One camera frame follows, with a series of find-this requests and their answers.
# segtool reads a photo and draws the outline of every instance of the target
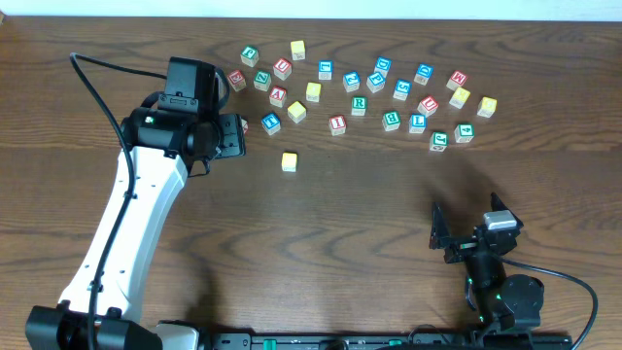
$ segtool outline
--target wood grain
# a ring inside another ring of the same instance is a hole
[[[509,256],[560,269],[590,283],[600,317],[585,349],[622,343],[622,24],[492,21],[343,21],[214,18],[8,17],[0,27],[0,348],[26,348],[32,305],[54,305],[82,261],[107,203],[118,144],[74,74],[70,52],[165,73],[170,55],[241,69],[249,83],[304,40],[307,59],[285,81],[289,105],[332,59],[321,102],[268,137],[259,119],[267,93],[233,93],[228,111],[248,118],[248,155],[215,162],[189,181],[155,253],[143,324],[188,319],[256,332],[407,332],[421,323],[454,328],[477,321],[462,298],[464,268],[428,249],[438,200],[454,232],[478,224],[490,191],[526,229]],[[240,62],[259,48],[256,69]],[[369,97],[367,117],[348,118],[353,93],[343,73],[363,79],[378,55],[394,60],[386,87]],[[391,98],[419,62],[434,66],[427,87]],[[444,87],[460,69],[471,98],[447,105]],[[162,88],[158,80],[86,67],[120,120]],[[422,136],[385,132],[380,116],[406,121],[421,98],[440,103]],[[475,117],[496,97],[489,121]],[[330,136],[328,118],[348,131]],[[475,139],[427,152],[432,130],[473,122]],[[299,153],[295,174],[283,151]],[[518,270],[508,268],[509,273]],[[587,294],[566,281],[546,286],[542,330],[577,337]]]

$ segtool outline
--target toy block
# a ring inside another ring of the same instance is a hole
[[[408,132],[410,133],[423,133],[426,131],[426,116],[424,115],[412,115],[410,116],[410,125]]]
[[[320,91],[322,91],[322,84],[307,84],[307,101],[320,102]]]
[[[419,102],[419,107],[417,107],[417,111],[422,115],[429,117],[436,112],[438,109],[438,102],[434,100],[432,96],[428,96]]]
[[[300,123],[300,121],[302,121],[307,116],[307,110],[306,108],[304,108],[302,103],[296,101],[292,103],[290,107],[288,107],[288,116],[292,118],[292,121],[294,121],[294,123]]]
[[[433,132],[430,138],[430,151],[443,152],[447,148],[447,134]]]
[[[343,116],[335,116],[328,119],[328,127],[332,136],[346,133],[346,119]]]
[[[242,63],[255,67],[257,62],[259,62],[259,51],[252,46],[247,46],[242,50],[240,57],[242,58]]]
[[[397,81],[396,90],[393,92],[393,98],[405,101],[410,92],[410,82],[403,81],[402,79]]]
[[[364,116],[367,110],[367,97],[352,97],[352,115]]]
[[[320,72],[319,80],[332,80],[332,61],[320,61],[318,71]]]
[[[421,63],[419,69],[417,69],[417,74],[415,74],[415,83],[423,86],[426,85],[428,80],[432,77],[433,71],[434,67]]]
[[[298,155],[295,153],[284,152],[281,160],[281,168],[283,171],[295,172],[298,164]]]
[[[245,135],[249,131],[249,123],[244,119],[242,120],[242,129],[244,130]]]
[[[343,86],[346,88],[346,92],[356,91],[361,87],[361,79],[359,79],[359,73],[350,72],[343,75]]]
[[[274,63],[274,75],[281,80],[286,80],[290,74],[292,74],[292,64],[285,58],[279,58],[279,60]]]
[[[304,42],[302,40],[292,42],[292,59],[301,60],[304,57]]]
[[[268,91],[270,88],[270,83],[272,83],[272,78],[270,78],[270,73],[264,71],[258,71],[253,84],[256,89],[260,89],[261,91]]]
[[[449,81],[447,81],[447,87],[455,90],[465,84],[467,81],[467,76],[461,71],[455,71],[454,74],[451,75]]]
[[[389,74],[389,68],[391,68],[391,60],[380,56],[376,61],[376,67],[373,69],[373,72],[382,74],[382,77],[386,79],[387,74]]]
[[[399,129],[399,122],[399,114],[395,111],[385,113],[385,115],[382,116],[382,126],[385,127],[385,131]]]
[[[229,84],[235,90],[235,92],[241,90],[246,87],[246,80],[242,75],[242,72],[239,70],[234,70],[229,75],[226,76],[226,79],[229,80]]]
[[[273,135],[281,129],[281,121],[274,113],[270,113],[269,115],[263,117],[261,123],[263,124],[263,129],[268,133],[268,135]]]
[[[484,97],[477,106],[477,115],[479,117],[491,118],[497,110],[497,100],[490,97]]]
[[[457,143],[466,143],[475,137],[475,131],[471,124],[458,124],[454,130],[454,137]]]
[[[273,106],[281,107],[285,105],[285,99],[288,97],[288,92],[282,87],[273,87],[270,92],[270,104]]]
[[[367,77],[367,87],[373,93],[380,91],[385,86],[385,82],[385,77],[383,77],[382,74],[378,72]]]
[[[449,100],[449,104],[458,109],[462,109],[463,106],[465,105],[465,102],[467,102],[467,99],[469,96],[470,96],[470,92],[467,89],[458,87],[456,88],[456,92],[454,92],[454,95],[451,96],[451,99]]]

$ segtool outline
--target yellow block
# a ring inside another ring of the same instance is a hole
[[[307,84],[307,96],[320,96],[322,85],[318,83]]]
[[[288,107],[288,112],[295,118],[302,116],[302,114],[306,111],[307,110],[304,108],[304,106],[302,106],[302,104],[298,101],[294,102],[290,107]]]
[[[454,96],[452,98],[455,98],[461,102],[467,102],[467,99],[469,96],[470,96],[470,92],[468,92],[467,89],[458,87],[456,88],[456,92],[454,92]]]
[[[283,171],[295,172],[295,167],[297,163],[298,163],[297,154],[293,154],[289,152],[283,153],[283,160],[281,160],[281,167],[283,168]]]
[[[482,109],[488,112],[497,110],[497,100],[490,97],[482,98]]]
[[[292,42],[292,53],[304,53],[304,42],[302,40]]]

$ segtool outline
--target white wall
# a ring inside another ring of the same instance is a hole
[[[0,10],[15,16],[622,20],[622,0],[0,0]]]

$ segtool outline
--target alphabet block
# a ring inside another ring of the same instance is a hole
[[[426,131],[426,116],[424,115],[412,115],[410,116],[410,126],[408,132],[410,133],[423,133]]]
[[[497,100],[490,97],[484,97],[477,106],[477,115],[484,118],[491,118],[497,110]]]
[[[307,110],[304,108],[302,103],[296,101],[288,107],[288,116],[292,118],[294,123],[300,123],[300,121],[307,116]]]
[[[281,159],[281,168],[283,171],[295,172],[298,164],[298,155],[295,153],[284,152]]]
[[[433,115],[437,109],[438,102],[436,102],[432,96],[424,98],[421,102],[419,102],[419,107],[417,107],[417,111],[426,116],[426,118]]]
[[[415,83],[423,86],[426,85],[428,80],[432,77],[433,71],[434,67],[421,63],[419,69],[417,69],[417,74],[415,74]]]
[[[385,86],[386,80],[379,72],[373,73],[367,77],[367,87],[372,93],[380,91]]]
[[[382,126],[385,127],[385,131],[399,129],[399,122],[399,114],[396,111],[385,113],[385,115],[382,116]]]
[[[318,70],[319,80],[332,80],[332,61],[320,61]]]
[[[292,42],[292,59],[301,60],[305,57],[304,42],[302,40]]]
[[[433,132],[430,138],[430,151],[443,152],[447,148],[447,134]]]
[[[255,67],[257,62],[259,62],[259,51],[252,46],[247,46],[242,50],[240,57],[242,58],[242,63]]]
[[[281,107],[285,105],[285,99],[288,97],[288,92],[282,87],[273,87],[270,92],[270,104],[273,106]]]
[[[261,91],[268,91],[270,88],[270,83],[272,83],[272,78],[270,78],[270,73],[264,71],[258,71],[253,84],[256,89],[260,89]]]
[[[343,86],[346,88],[346,92],[352,92],[359,89],[361,86],[361,80],[357,72],[350,72],[343,75]]]
[[[281,121],[274,113],[263,117],[261,124],[263,124],[263,129],[268,135],[273,135],[281,129]]]
[[[466,143],[475,137],[475,131],[471,124],[458,124],[454,130],[454,137],[456,137],[456,143]]]
[[[321,91],[322,91],[322,84],[318,84],[318,83],[307,84],[307,101],[320,102]]]
[[[410,92],[410,82],[399,79],[396,84],[396,90],[393,92],[393,98],[405,101]]]
[[[343,116],[335,116],[328,119],[328,127],[332,136],[346,133],[346,119]]]
[[[389,74],[389,68],[391,68],[391,60],[380,56],[376,61],[376,67],[373,69],[373,72],[382,74],[382,77],[386,79],[387,74]]]
[[[352,115],[364,116],[367,110],[367,97],[352,97]]]
[[[274,63],[274,75],[281,80],[286,80],[290,74],[292,74],[292,64],[285,58],[279,58],[279,60]]]
[[[465,105],[465,102],[467,102],[468,97],[470,96],[470,92],[462,87],[458,87],[456,88],[456,92],[454,92],[454,95],[451,96],[451,99],[449,100],[449,104],[458,108],[458,109],[462,109],[463,106]]]
[[[455,71],[454,74],[451,75],[449,81],[447,82],[447,87],[455,90],[465,84],[467,81],[467,76],[461,71]]]
[[[246,80],[242,75],[242,72],[239,70],[234,70],[229,75],[226,76],[226,79],[229,80],[229,84],[235,90],[235,92],[241,90],[246,87]]]

